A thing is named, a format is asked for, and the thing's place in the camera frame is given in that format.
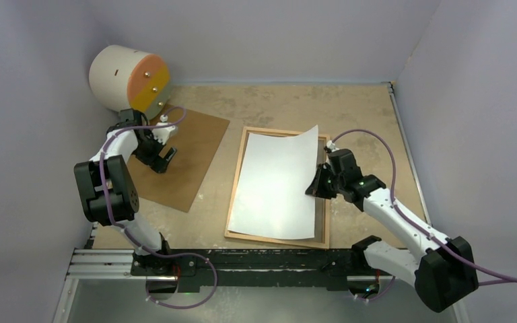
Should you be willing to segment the brown cardboard backing board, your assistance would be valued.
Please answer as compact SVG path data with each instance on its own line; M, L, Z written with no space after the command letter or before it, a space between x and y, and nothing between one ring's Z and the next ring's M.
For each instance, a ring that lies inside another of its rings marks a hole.
M224 118L188 110L177 134L161 153L165 155L170 147L178 150L163 174L130 157L127 166L139 197L188 212L229 123Z

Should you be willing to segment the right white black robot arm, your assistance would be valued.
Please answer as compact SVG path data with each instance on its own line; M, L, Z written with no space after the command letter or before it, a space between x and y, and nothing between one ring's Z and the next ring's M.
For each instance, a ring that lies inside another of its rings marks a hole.
M442 312L479 288L470 244L449 238L395 200L392 191L373 174L364 176L348 149L325 148L306 194L334 199L342 196L380 222L402 243L395 248L376 236L352 246L351 265L361 274L385 271L414 287L420 300Z

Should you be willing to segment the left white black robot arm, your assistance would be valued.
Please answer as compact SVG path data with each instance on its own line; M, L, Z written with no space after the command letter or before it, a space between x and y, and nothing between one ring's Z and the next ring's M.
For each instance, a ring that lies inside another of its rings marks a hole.
M161 152L179 122L163 114L151 125L145 113L132 108L120 111L119 118L108 128L99 151L74 166L83 212L88 221L112 227L124 236L140 264L166 275L173 269L174 257L163 235L139 212L139 193L128 162L135 157L152 172L165 173L177 149L171 147L165 155Z

